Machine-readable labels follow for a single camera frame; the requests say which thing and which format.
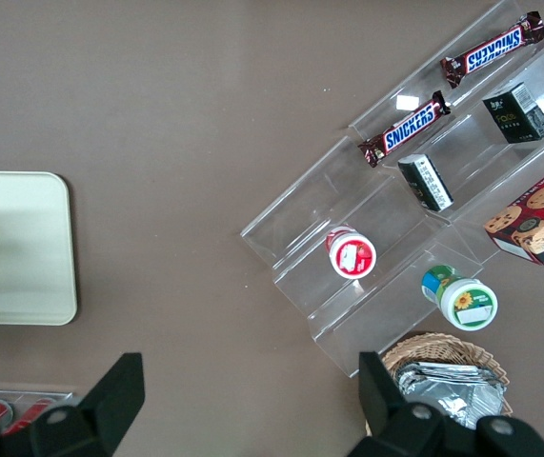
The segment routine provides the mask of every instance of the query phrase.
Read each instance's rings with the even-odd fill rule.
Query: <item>foil wrapper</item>
[[[396,373],[396,382],[407,401],[434,406],[471,429],[500,414],[506,391],[490,369],[470,365],[413,362]]]

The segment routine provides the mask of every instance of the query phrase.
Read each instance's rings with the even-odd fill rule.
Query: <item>wicker basket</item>
[[[442,364],[477,365],[489,368],[505,386],[509,384],[507,372],[484,348],[466,343],[452,335],[425,333],[397,344],[383,357],[386,369],[394,377],[396,371],[409,362],[437,362]],[[513,410],[503,400],[502,414],[511,416]]]

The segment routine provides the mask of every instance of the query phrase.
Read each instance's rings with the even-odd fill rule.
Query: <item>snickers bar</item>
[[[455,89],[467,74],[485,67],[502,55],[538,43],[543,38],[544,24],[540,14],[538,11],[531,11],[521,16],[510,29],[490,41],[481,43],[457,57],[442,59],[441,67],[448,83]]]
[[[365,159],[372,167],[376,167],[381,159],[386,157],[399,146],[407,143],[417,133],[427,129],[441,116],[450,113],[450,108],[445,105],[443,94],[440,90],[433,94],[433,98],[416,109],[405,119],[386,129],[383,133],[367,140],[358,147],[365,154]]]

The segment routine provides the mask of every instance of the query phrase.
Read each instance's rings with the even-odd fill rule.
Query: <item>cookie box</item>
[[[544,265],[544,178],[484,228],[502,250]]]

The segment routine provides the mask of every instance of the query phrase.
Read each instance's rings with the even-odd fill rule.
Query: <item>black box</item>
[[[424,208],[442,211],[453,203],[450,192],[428,155],[408,155],[398,161],[398,168]]]
[[[503,88],[483,103],[509,143],[544,138],[544,113],[523,83]]]

